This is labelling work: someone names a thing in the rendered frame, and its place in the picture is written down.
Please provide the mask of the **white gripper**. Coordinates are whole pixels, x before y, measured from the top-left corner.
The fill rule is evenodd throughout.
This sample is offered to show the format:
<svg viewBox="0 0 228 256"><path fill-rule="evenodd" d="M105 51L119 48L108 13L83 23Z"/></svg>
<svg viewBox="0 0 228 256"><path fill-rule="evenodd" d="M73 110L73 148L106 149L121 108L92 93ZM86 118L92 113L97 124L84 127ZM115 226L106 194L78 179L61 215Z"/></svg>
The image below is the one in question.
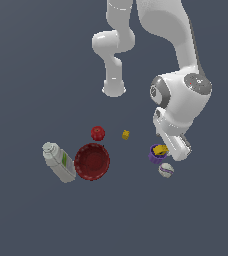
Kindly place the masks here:
<svg viewBox="0 0 228 256"><path fill-rule="evenodd" d="M161 127L161 124L164 121L165 110L161 107L157 107L153 116L153 123L156 127L156 134L159 135L164 143L166 144L169 153L175 161L182 161L187 158L191 153L191 144L187 140L186 136L180 134L179 136L168 135L164 129Z"/></svg>

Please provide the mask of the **yellow toy piece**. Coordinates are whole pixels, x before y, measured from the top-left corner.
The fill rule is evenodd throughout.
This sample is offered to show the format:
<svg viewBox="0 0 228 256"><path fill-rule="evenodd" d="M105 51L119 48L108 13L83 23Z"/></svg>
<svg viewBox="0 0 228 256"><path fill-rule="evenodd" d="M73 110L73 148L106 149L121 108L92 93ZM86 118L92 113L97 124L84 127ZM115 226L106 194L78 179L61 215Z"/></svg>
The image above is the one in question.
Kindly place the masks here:
<svg viewBox="0 0 228 256"><path fill-rule="evenodd" d="M155 155L164 155L168 152L168 148L166 145L157 145L153 148L153 152Z"/></svg>

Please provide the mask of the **purple ribbed cup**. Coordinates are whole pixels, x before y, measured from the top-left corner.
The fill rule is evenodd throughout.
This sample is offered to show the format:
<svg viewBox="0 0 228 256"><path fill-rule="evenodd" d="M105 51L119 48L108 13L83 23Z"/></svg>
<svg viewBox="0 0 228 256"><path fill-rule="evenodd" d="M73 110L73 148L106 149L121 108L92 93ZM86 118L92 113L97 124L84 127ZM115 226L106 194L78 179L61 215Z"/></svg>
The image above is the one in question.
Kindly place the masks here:
<svg viewBox="0 0 228 256"><path fill-rule="evenodd" d="M153 164L160 164L167 156L167 153L164 155L155 155L153 152L153 148L157 145L161 145L161 144L154 144L150 147L150 152L148 155L149 160L153 163Z"/></svg>

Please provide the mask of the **white ball with purple stripe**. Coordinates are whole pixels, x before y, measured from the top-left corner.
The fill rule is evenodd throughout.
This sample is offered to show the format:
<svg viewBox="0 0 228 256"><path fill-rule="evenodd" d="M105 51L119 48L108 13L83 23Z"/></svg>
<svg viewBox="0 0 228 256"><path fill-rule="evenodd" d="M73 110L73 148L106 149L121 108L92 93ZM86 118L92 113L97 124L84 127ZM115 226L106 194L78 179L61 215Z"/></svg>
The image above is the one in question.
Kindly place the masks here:
<svg viewBox="0 0 228 256"><path fill-rule="evenodd" d="M158 168L159 173L165 177L169 178L174 173L174 168L169 163L162 163Z"/></svg>

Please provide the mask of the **dark red round bowl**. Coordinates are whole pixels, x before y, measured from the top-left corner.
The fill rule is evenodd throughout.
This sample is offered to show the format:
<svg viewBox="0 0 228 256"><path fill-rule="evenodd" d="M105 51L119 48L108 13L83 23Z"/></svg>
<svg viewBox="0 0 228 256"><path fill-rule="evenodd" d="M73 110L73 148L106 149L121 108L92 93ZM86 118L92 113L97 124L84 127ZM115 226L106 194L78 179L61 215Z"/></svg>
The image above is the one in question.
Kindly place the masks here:
<svg viewBox="0 0 228 256"><path fill-rule="evenodd" d="M109 164L107 150L97 143L89 143L81 147L74 160L77 174L90 181L101 178L107 172Z"/></svg>

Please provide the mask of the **white bottle with green label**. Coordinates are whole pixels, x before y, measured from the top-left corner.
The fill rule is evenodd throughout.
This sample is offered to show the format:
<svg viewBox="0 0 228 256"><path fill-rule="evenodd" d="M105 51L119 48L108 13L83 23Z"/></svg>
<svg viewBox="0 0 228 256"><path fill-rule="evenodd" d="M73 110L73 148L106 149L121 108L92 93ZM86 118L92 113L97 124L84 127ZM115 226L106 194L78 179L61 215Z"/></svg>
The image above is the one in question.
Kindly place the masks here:
<svg viewBox="0 0 228 256"><path fill-rule="evenodd" d="M43 145L43 157L46 164L63 183L75 180L74 161L56 143L46 142Z"/></svg>

